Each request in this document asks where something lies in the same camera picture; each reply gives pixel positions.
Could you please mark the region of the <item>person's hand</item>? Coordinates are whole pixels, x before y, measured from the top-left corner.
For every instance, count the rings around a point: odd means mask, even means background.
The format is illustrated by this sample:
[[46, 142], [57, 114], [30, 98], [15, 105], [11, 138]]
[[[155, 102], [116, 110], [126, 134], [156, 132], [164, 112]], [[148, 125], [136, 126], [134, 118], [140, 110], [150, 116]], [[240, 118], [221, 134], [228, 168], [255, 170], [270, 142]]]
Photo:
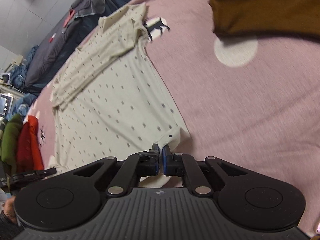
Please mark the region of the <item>person's hand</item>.
[[12, 196], [8, 198], [3, 205], [3, 213], [4, 215], [14, 224], [17, 223], [17, 218], [15, 215], [15, 210], [14, 210], [14, 201], [15, 201], [15, 196]]

